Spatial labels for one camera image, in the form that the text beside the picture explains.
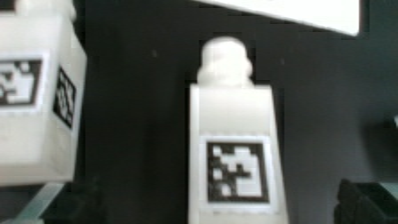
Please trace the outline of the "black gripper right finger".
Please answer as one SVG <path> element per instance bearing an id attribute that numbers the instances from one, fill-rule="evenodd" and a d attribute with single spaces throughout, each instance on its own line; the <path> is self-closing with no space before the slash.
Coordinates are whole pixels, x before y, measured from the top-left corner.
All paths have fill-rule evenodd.
<path id="1" fill-rule="evenodd" d="M 337 224 L 398 224 L 398 182 L 342 180 Z"/>

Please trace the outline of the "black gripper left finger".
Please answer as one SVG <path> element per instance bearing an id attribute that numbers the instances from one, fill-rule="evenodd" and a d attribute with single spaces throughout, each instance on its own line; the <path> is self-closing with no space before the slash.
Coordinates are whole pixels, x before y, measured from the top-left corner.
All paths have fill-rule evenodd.
<path id="1" fill-rule="evenodd" d="M 47 183 L 15 218 L 15 224 L 102 224 L 97 183 Z"/>

